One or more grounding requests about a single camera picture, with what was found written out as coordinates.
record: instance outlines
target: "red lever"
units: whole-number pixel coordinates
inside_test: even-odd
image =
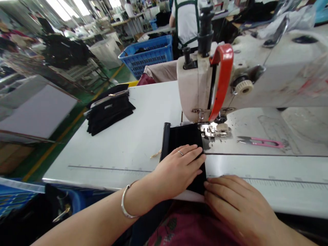
[[[209,121],[214,121],[222,108],[224,99],[230,83],[230,76],[233,66],[233,49],[230,44],[220,45],[216,48],[214,56],[209,59],[211,65],[218,65],[221,62],[219,72],[218,90]]]

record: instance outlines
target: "yellow floor line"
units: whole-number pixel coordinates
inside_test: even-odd
[[[118,70],[110,77],[111,79],[115,78],[116,75],[121,71],[121,69],[124,67],[124,64],[122,64]],[[96,99],[103,90],[108,86],[108,82],[104,84],[104,86],[98,91],[98,93],[92,98],[92,100]],[[63,138],[66,136],[66,134],[75,126],[75,124],[78,122],[78,120],[83,116],[83,113],[86,111],[86,108],[84,108],[79,115],[73,120],[73,122],[65,129],[65,131],[57,138],[56,142],[60,142],[63,140]],[[41,156],[41,158],[34,164],[32,169],[23,177],[22,181],[27,182],[28,179],[32,176],[32,174],[41,166],[41,164],[44,162],[44,160],[51,154],[51,152],[57,147],[58,143],[53,143],[49,149]]]

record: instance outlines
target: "ruler markings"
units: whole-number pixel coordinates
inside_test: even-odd
[[[92,167],[92,166],[69,165],[68,167],[104,169],[104,170],[121,172],[123,174],[137,174],[137,175],[142,175],[144,173],[152,172],[152,171],[145,171],[145,170],[118,169],[118,168]],[[296,180],[282,180],[282,179],[251,178],[249,176],[250,175],[246,175],[246,177],[241,177],[241,178],[246,180],[251,185],[264,185],[264,186],[275,186],[275,187],[280,186],[280,187],[303,188],[303,189],[320,189],[320,190],[328,191],[328,183],[324,183],[324,182],[308,182],[308,181],[303,181],[300,178],[295,178]]]
[[[128,174],[135,174],[135,173],[151,173],[152,171],[144,171],[144,170],[132,170],[132,169],[118,169],[118,168],[107,168],[107,167],[87,167],[87,166],[74,166],[69,165],[68,167],[80,167],[80,168],[90,168],[90,169],[105,169],[105,170],[112,170],[112,171],[123,171],[124,173]]]
[[[242,179],[248,179],[248,180],[263,180],[263,181],[272,181],[270,179],[265,179],[265,178],[246,178],[246,177],[241,177]],[[328,183],[323,183],[323,182],[310,182],[310,181],[297,181],[297,180],[283,180],[283,179],[275,179],[274,181],[277,182],[287,182],[287,183],[301,183],[301,184],[321,184],[321,185],[328,185]]]

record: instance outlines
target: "plastic bag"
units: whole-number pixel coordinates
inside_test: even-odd
[[[295,29],[312,29],[315,24],[315,11],[316,9],[313,5],[308,5],[301,8],[299,11],[285,12],[280,15],[274,22],[270,23],[266,28],[259,30],[257,33],[257,38],[272,38],[273,34],[276,32],[285,15],[288,15],[289,18],[289,24],[286,30],[287,32]]]

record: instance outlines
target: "stack of bags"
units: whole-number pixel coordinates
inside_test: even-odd
[[[99,97],[87,105],[87,108],[90,109],[87,112],[86,117],[89,121],[88,133],[94,136],[119,120],[133,114],[133,110],[136,108],[129,102],[129,92],[126,91],[127,88],[128,84],[114,86],[103,92]],[[91,106],[93,103],[98,102],[101,99],[103,101],[102,103],[93,107]]]

